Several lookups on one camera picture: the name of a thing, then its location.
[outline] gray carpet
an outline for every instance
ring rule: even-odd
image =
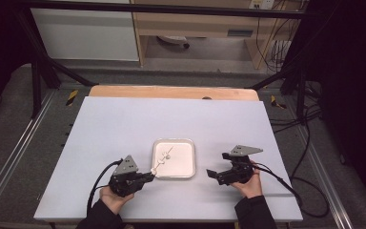
[[[260,78],[258,75],[249,77],[240,73],[80,72],[89,79],[95,79],[95,81],[105,84],[241,88],[243,85],[253,85]],[[32,103],[30,84],[30,71],[20,69],[13,75],[4,93],[3,102],[0,104],[0,167],[5,163],[17,139],[29,122]],[[70,124],[76,118],[83,97],[89,92],[88,88],[78,88],[79,93],[70,107],[65,106],[65,104],[71,89],[61,89],[56,93],[46,117],[0,197],[0,222],[46,224],[32,217],[38,205],[38,197],[44,193],[61,154],[61,145],[67,140],[66,133],[71,131]],[[266,104],[269,118],[291,119],[288,110],[271,106],[269,95],[261,95],[260,99]],[[277,97],[277,101],[284,102],[280,96]],[[366,191],[356,172],[352,167],[340,164],[338,152],[323,120],[316,119],[311,122],[311,135],[354,227],[366,228]],[[303,151],[299,133],[296,128],[291,128],[277,133],[275,136],[284,164],[290,173]],[[302,162],[297,175],[317,184],[308,158]],[[313,213],[324,211],[322,197],[314,189],[297,181],[294,183],[294,187],[304,199],[303,208]],[[336,228],[336,223],[332,215],[329,214],[323,219],[304,216],[302,222],[292,223],[292,226],[294,228]]]

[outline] floor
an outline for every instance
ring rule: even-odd
[[[188,50],[176,45],[165,44],[153,37],[147,54],[147,64],[139,67],[136,63],[105,63],[97,67],[97,63],[71,62],[75,71],[84,77],[101,84],[141,84],[141,85],[174,85],[202,87],[243,88],[273,74],[275,68],[254,70],[252,60],[244,49],[240,39],[191,38]],[[16,148],[19,138],[31,123],[31,71],[21,68],[13,73],[12,80],[5,89],[0,101],[0,172]],[[67,133],[76,118],[83,97],[89,88],[82,87],[65,75],[60,75],[64,84],[60,90],[45,90],[52,95],[44,118],[38,123],[35,133],[17,158],[16,169],[9,174],[10,179],[2,184],[0,193],[0,228],[49,228],[47,223],[33,219],[33,213],[56,161],[61,155],[63,144],[67,141]],[[265,102],[266,110],[272,124],[273,119],[293,119],[290,111],[292,96],[281,96],[278,80],[266,89],[259,91],[260,99]],[[65,106],[73,90],[78,95],[71,106]],[[272,95],[276,104],[272,105]],[[307,105],[315,104],[315,98],[308,99]],[[321,158],[324,168],[329,174],[342,206],[353,224],[352,228],[366,228],[366,190],[360,182],[353,167],[340,162],[336,146],[328,132],[324,117],[309,122],[311,140],[314,150]],[[274,131],[283,126],[273,126]],[[305,148],[298,126],[275,134],[284,164],[290,174],[296,166]],[[298,177],[308,179],[319,185],[313,162],[309,156],[301,163]],[[294,187],[304,199],[302,207],[307,212],[320,214],[325,211],[322,196],[310,185],[295,181]],[[338,228],[335,217],[329,213],[323,218],[304,215],[302,222],[291,224],[294,228]],[[156,225],[166,228],[170,225]],[[72,228],[73,224],[59,224],[58,228]]]

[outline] hand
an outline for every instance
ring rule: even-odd
[[[117,215],[121,207],[130,199],[133,198],[133,194],[129,194],[124,198],[116,195],[109,186],[100,189],[100,199],[106,204],[106,206]]]
[[[254,198],[263,195],[261,190],[260,171],[258,169],[254,169],[254,174],[248,182],[244,184],[235,182],[232,183],[231,186],[239,190],[242,196],[246,198]]]

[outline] white tray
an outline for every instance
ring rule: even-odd
[[[152,172],[160,179],[187,179],[195,174],[194,144],[189,139],[158,139],[153,144]]]

